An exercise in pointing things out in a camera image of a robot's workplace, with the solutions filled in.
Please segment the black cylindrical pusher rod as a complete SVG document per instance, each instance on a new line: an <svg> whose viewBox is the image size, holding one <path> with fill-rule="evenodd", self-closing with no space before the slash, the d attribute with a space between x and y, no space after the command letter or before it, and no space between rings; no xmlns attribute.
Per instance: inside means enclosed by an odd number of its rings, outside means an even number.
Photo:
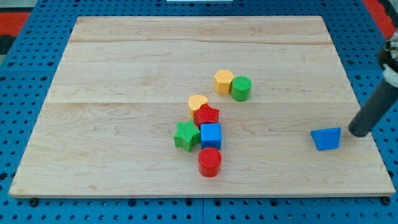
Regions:
<svg viewBox="0 0 398 224"><path fill-rule="evenodd" d="M396 101L397 84L384 78L352 119L348 130L358 138L367 136Z"/></svg>

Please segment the black and silver end effector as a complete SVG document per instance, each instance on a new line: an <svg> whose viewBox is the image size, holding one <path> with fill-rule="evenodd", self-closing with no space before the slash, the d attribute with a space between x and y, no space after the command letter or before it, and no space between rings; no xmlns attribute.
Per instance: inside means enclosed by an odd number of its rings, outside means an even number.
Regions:
<svg viewBox="0 0 398 224"><path fill-rule="evenodd" d="M397 81L397 30L386 40L377 55L378 62L383 69L383 76L387 82Z"/></svg>

